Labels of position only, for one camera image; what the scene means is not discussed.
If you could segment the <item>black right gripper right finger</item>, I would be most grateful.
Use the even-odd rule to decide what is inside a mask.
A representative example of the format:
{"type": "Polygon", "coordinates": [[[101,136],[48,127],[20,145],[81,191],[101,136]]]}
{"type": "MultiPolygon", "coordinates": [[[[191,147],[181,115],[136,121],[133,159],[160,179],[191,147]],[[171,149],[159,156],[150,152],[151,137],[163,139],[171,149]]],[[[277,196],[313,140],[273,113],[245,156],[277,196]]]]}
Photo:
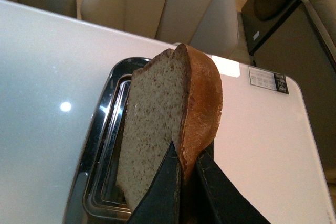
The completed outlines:
{"type": "Polygon", "coordinates": [[[269,223],[204,150],[195,163],[199,223],[269,223]]]}

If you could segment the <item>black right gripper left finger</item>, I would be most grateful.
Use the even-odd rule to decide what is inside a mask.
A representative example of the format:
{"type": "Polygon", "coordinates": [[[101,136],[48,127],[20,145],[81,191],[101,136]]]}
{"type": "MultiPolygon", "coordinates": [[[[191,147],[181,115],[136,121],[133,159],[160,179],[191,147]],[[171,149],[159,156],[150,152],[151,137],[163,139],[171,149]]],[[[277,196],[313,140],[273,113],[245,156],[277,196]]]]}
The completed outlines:
{"type": "Polygon", "coordinates": [[[127,223],[179,223],[182,168],[171,143],[154,179],[127,223]]]}

